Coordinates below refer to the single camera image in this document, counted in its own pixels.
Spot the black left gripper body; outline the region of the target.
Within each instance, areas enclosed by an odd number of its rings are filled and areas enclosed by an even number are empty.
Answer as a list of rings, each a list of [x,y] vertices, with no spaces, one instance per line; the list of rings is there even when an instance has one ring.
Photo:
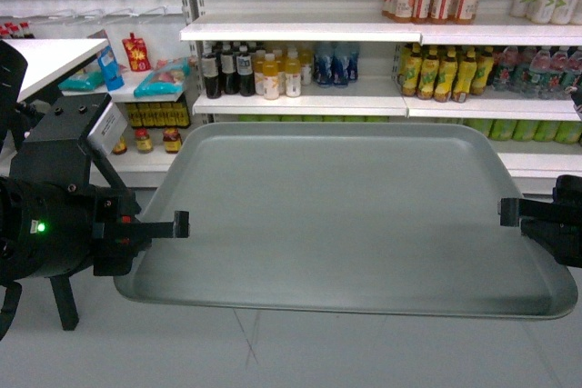
[[[54,277],[92,266],[97,276],[128,274],[140,241],[95,236],[100,224],[136,224],[131,191],[89,185],[75,193],[54,184],[1,178],[1,278]]]

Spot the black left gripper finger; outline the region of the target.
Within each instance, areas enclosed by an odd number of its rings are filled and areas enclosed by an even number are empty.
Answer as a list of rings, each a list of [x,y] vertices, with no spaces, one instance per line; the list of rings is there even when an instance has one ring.
[[[189,212],[175,211],[171,222],[122,224],[122,236],[129,239],[187,238]]]

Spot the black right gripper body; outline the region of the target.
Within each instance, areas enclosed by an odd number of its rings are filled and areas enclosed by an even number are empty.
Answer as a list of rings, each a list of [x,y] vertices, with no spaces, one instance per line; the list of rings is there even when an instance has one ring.
[[[553,202],[563,211],[564,220],[550,223],[522,219],[524,235],[542,245],[562,265],[581,267],[581,178],[560,175],[553,189]]]

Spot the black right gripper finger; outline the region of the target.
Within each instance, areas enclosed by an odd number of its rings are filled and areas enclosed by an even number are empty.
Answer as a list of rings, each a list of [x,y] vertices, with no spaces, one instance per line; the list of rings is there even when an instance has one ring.
[[[562,213],[557,204],[525,198],[502,198],[498,202],[500,224],[505,227],[518,227],[520,221],[526,218],[559,223],[564,220]]]

